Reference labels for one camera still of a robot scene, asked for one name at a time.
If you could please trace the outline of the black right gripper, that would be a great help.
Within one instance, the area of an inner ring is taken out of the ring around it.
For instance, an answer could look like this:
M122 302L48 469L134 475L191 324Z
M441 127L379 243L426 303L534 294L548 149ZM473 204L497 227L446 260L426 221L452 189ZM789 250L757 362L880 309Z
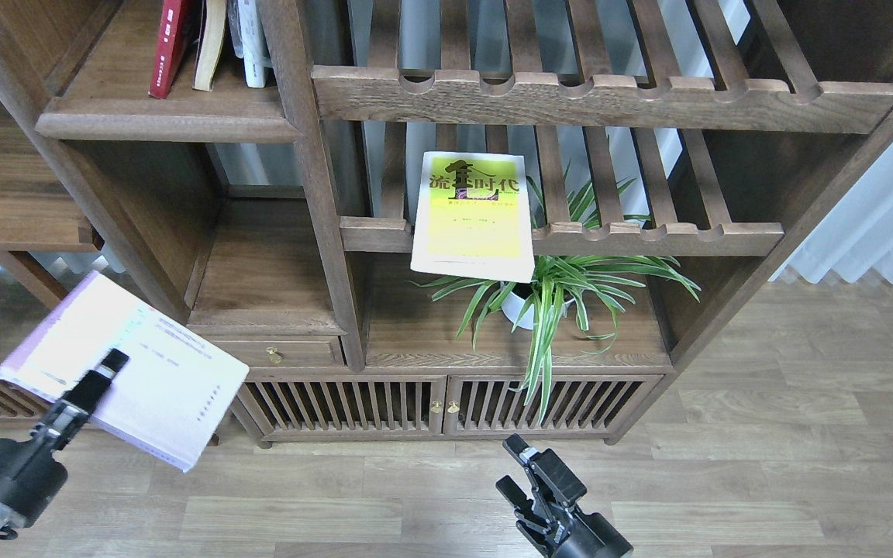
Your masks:
M543 557L631 557L633 545L599 513L586 515L578 499L584 483L552 450L539 451L518 434L502 447L516 460L531 484L532 497L510 476L495 483L513 508L517 529Z

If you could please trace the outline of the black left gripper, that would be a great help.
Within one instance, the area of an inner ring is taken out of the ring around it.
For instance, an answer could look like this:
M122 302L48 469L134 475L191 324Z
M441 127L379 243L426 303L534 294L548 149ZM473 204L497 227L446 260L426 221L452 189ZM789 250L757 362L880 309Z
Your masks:
M53 403L52 426L36 424L27 441L0 438L0 539L14 539L42 515L67 483L68 472L54 459L95 410L129 357L110 350L94 370Z

